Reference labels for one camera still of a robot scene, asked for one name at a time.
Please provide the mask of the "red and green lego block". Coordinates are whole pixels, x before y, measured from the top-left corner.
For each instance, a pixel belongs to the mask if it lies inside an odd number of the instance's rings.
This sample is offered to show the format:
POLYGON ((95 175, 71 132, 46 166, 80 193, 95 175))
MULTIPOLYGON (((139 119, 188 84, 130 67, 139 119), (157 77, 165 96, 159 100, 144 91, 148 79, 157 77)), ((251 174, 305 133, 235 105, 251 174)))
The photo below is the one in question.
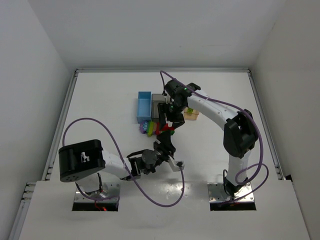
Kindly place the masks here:
POLYGON ((175 133, 175 128, 173 126, 169 126, 167 123, 164 125, 164 127, 159 130, 159 133, 162 134, 163 132, 170 132, 170 135, 172 136, 175 133))

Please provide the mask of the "lime green lego brick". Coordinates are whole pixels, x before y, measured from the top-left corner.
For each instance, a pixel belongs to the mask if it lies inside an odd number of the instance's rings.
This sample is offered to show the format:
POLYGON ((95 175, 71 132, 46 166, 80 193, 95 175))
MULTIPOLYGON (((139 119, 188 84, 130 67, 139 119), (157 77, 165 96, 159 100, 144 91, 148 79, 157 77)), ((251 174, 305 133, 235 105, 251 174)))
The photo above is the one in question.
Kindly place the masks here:
POLYGON ((194 110, 193 110, 192 108, 188 108, 188 109, 187 109, 187 113, 189 113, 189 114, 192 114, 193 111, 194 111, 194 110))

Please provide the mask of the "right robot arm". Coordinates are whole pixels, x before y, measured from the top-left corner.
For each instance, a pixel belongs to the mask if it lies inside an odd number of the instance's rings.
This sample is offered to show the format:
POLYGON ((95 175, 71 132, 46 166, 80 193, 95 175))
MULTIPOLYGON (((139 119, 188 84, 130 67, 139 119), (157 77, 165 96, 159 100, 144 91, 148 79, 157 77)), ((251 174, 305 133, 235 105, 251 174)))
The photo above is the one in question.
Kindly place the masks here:
POLYGON ((235 111, 223 105, 209 101, 201 88, 190 83, 186 86, 170 80, 164 86, 164 94, 169 101, 158 104, 160 127, 170 122, 174 129, 185 123, 184 110, 192 108, 216 123, 223 130, 223 146, 229 154, 228 170, 223 178, 224 191, 234 197, 245 181, 251 150, 258 140, 258 134, 250 118, 250 111, 235 111))

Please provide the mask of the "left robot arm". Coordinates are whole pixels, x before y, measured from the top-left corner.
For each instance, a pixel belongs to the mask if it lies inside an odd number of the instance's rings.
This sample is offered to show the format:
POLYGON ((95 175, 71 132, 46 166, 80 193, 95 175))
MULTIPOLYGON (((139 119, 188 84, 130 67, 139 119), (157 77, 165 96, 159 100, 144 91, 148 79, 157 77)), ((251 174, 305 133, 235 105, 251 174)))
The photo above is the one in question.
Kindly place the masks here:
POLYGON ((169 163, 172 171, 183 170, 184 163, 174 159, 176 149, 171 142, 171 134, 163 132, 157 136, 153 149, 133 152, 127 157, 104 151, 98 139, 87 140, 62 146, 58 150, 59 179, 63 183, 76 183, 86 193, 101 187, 95 174, 100 171, 118 177, 120 180, 133 181, 156 172, 156 167, 169 163))

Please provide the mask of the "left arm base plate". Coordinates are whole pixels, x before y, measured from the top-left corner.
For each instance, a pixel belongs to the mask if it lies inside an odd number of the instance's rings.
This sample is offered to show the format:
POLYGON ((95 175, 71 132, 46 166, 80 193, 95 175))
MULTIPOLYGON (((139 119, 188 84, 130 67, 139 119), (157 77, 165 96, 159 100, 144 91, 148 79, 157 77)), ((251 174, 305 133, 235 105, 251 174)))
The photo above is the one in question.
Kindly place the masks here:
MULTIPOLYGON (((99 192, 97 189, 96 191, 86 192, 85 189, 79 185, 82 192, 93 199, 98 199, 97 203, 104 203, 104 204, 115 204, 120 199, 120 190, 121 185, 116 182, 102 182, 102 192, 99 192)), ((74 203, 94 203, 93 199, 84 197, 78 189, 75 190, 74 195, 74 203)))

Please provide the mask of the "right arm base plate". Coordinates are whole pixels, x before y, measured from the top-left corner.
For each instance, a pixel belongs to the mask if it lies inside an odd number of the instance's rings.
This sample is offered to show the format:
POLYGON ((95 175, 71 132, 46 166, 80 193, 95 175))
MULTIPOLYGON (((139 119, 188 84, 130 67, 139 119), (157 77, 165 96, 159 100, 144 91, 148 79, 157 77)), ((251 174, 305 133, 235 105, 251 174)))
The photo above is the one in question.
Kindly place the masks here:
MULTIPOLYGON (((226 194, 222 182, 209 182, 207 188, 210 203, 220 204, 231 200, 231 196, 226 194)), ((234 194, 234 200, 240 203, 254 203, 255 197, 252 193, 251 184, 247 183, 245 186, 242 186, 239 191, 234 194)))

